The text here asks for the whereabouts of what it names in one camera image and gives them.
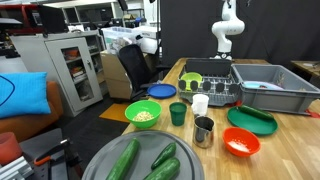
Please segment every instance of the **white cup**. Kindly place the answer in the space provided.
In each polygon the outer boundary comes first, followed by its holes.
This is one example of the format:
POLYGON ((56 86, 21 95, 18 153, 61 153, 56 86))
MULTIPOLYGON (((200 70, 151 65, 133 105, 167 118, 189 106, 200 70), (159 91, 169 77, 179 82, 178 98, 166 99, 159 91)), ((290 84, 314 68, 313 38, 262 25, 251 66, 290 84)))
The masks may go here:
POLYGON ((192 112, 197 116, 207 115, 209 97, 204 94, 195 94, 192 97, 193 103, 191 105, 192 112))

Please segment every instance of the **glass cabinet door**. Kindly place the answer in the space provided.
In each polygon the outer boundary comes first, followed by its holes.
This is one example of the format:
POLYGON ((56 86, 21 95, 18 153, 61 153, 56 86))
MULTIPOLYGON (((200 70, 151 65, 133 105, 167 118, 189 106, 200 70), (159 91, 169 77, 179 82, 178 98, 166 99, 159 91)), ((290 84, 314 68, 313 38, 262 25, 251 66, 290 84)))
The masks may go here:
POLYGON ((85 38, 49 41, 46 46, 75 111, 102 99, 85 38))

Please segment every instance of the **white cabinet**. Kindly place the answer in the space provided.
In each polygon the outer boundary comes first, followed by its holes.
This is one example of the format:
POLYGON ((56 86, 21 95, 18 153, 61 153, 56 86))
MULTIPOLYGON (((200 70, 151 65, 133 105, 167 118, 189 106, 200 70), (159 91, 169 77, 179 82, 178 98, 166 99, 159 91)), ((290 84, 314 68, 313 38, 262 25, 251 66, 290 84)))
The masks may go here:
POLYGON ((47 80, 60 85, 67 116, 76 116, 86 107, 102 100, 102 72, 97 32, 36 36, 12 36, 12 41, 29 72, 48 72, 47 80))

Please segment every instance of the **green plate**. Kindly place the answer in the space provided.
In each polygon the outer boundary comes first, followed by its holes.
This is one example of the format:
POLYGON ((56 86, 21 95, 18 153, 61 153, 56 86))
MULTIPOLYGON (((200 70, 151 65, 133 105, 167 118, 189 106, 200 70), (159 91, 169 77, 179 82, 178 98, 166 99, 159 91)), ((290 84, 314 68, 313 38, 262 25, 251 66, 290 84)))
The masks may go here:
POLYGON ((277 121, 274 119, 260 119, 241 112, 237 107, 229 109, 228 120, 233 126, 247 129, 255 135, 260 136, 273 134, 278 129, 277 121))

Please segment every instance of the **blue plate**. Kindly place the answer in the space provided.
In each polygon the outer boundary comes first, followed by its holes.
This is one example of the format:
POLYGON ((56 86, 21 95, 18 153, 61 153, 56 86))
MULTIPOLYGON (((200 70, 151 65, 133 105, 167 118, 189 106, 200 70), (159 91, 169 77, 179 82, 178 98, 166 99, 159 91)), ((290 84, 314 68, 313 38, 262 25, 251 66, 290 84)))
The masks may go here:
POLYGON ((148 94, 157 99, 165 99, 176 94, 176 87, 171 84, 155 84, 148 88, 148 94))

